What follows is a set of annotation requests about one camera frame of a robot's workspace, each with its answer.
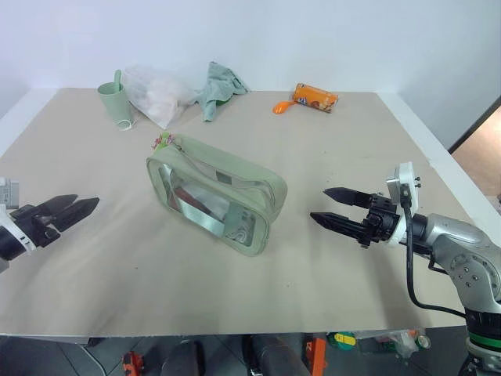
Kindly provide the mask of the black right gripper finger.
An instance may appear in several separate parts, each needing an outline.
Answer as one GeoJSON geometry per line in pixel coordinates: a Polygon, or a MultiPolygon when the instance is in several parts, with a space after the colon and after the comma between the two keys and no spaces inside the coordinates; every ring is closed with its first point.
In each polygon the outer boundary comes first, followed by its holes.
{"type": "Polygon", "coordinates": [[[370,208],[372,195],[345,187],[333,187],[325,189],[324,194],[336,202],[359,208],[370,208]]]}
{"type": "Polygon", "coordinates": [[[356,239],[361,245],[370,245],[363,224],[351,221],[348,217],[330,212],[311,212],[310,217],[323,228],[356,239]]]}

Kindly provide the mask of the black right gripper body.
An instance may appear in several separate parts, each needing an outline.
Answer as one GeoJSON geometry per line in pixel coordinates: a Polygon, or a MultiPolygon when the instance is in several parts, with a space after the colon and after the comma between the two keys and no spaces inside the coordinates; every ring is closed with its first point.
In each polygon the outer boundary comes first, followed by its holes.
{"type": "Polygon", "coordinates": [[[397,244],[403,239],[405,233],[403,210],[390,198],[375,193],[370,194],[368,209],[368,215],[362,221],[365,227],[362,243],[365,247],[380,241],[397,244]]]}

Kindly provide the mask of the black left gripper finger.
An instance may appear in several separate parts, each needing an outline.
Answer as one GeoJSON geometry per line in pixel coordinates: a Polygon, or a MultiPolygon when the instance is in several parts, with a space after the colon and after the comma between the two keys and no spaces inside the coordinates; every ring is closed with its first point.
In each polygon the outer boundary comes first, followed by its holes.
{"type": "Polygon", "coordinates": [[[71,205],[77,200],[77,194],[65,194],[55,196],[40,204],[40,217],[57,217],[64,220],[74,218],[77,212],[71,209],[71,205]]]}
{"type": "Polygon", "coordinates": [[[91,215],[98,203],[98,197],[75,201],[52,217],[52,225],[60,232],[66,231],[91,215]]]}

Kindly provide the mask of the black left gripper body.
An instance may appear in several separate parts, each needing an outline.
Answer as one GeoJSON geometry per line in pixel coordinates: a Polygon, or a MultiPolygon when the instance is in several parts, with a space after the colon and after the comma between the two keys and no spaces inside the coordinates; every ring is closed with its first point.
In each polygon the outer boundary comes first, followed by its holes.
{"type": "Polygon", "coordinates": [[[60,238],[60,233],[50,227],[53,212],[47,204],[27,204],[11,211],[10,216],[36,247],[44,248],[60,238]]]}

